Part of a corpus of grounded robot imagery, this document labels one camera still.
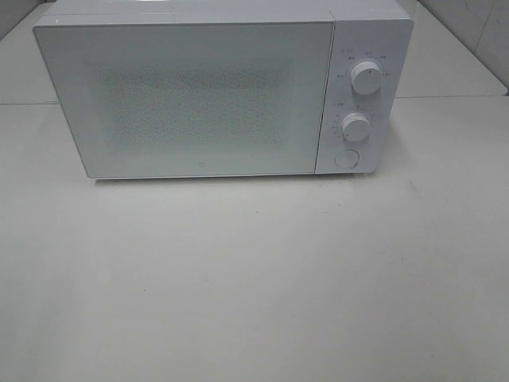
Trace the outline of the round white door button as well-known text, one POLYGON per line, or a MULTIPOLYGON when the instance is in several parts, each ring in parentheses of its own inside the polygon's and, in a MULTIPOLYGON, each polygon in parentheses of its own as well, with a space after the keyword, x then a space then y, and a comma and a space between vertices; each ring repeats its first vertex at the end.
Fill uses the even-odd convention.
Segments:
POLYGON ((334 162, 338 168, 353 170, 359 163, 359 153, 352 149, 342 150, 336 154, 334 162))

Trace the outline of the white dial knob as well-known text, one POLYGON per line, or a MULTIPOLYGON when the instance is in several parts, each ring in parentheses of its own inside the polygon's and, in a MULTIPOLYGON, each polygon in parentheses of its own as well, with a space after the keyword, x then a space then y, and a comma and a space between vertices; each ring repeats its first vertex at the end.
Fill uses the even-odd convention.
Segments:
POLYGON ((348 72, 355 93, 367 96, 377 92, 382 84, 383 66, 372 57, 356 61, 348 72))
POLYGON ((362 112, 346 115, 340 123, 344 138, 349 142, 360 142, 370 134, 371 122, 362 112))

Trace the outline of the white microwave door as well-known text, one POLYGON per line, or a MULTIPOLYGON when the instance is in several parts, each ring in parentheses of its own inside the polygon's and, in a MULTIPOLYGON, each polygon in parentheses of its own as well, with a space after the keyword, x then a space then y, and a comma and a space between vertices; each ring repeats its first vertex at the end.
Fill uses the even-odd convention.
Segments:
POLYGON ((333 25, 34 30, 94 179, 308 174, 333 25))

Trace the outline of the white microwave oven body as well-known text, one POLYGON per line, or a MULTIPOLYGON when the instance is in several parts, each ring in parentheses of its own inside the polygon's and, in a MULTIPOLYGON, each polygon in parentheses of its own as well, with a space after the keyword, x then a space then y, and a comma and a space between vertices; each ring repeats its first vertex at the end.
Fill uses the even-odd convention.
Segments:
POLYGON ((33 34, 38 26, 315 22, 332 23, 333 32, 316 164, 308 174, 370 173, 383 150, 414 28, 395 1, 58 1, 33 27, 33 34), (370 95, 355 93, 348 76, 364 57, 383 66, 381 87, 370 95), (360 142, 347 141, 340 127, 352 112, 364 113, 371 122, 369 136, 360 142), (334 162, 336 154, 347 149, 359 153, 353 170, 334 162))

